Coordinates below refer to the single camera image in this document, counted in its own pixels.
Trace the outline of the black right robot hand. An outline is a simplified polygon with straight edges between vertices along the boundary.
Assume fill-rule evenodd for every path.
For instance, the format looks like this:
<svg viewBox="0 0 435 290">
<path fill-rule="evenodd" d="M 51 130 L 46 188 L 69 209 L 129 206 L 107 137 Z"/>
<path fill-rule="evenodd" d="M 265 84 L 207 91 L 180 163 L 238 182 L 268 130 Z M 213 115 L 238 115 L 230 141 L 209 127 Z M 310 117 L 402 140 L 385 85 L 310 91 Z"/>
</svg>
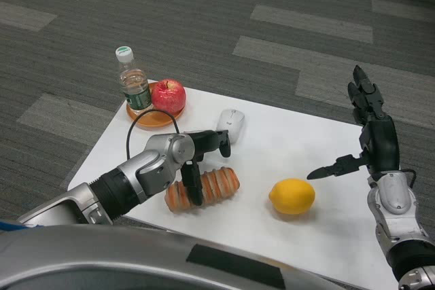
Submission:
<svg viewBox="0 0 435 290">
<path fill-rule="evenodd" d="M 318 168 L 307 179 L 341 176 L 366 166 L 370 174 L 395 171 L 400 167 L 400 150 L 393 119 L 383 110 L 384 100 L 376 84 L 372 83 L 360 66 L 353 70 L 353 82 L 347 86 L 353 105 L 353 118 L 362 126 L 359 137 L 362 152 L 358 158 L 346 155 L 332 166 Z"/>
</svg>

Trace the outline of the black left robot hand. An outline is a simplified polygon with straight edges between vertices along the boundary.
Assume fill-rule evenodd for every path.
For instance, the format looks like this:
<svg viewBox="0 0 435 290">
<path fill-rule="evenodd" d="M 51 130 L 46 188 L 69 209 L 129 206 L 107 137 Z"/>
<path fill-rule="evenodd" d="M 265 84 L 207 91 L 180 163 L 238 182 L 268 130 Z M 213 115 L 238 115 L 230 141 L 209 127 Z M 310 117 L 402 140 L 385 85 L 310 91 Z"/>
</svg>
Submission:
<svg viewBox="0 0 435 290">
<path fill-rule="evenodd" d="M 219 149 L 224 158 L 231 155 L 231 144 L 228 130 L 204 130 L 188 133 L 194 142 L 194 155 L 181 167 L 182 183 L 186 188 L 188 199 L 194 206 L 203 204 L 201 174 L 198 162 L 203 160 L 204 154 Z"/>
</svg>

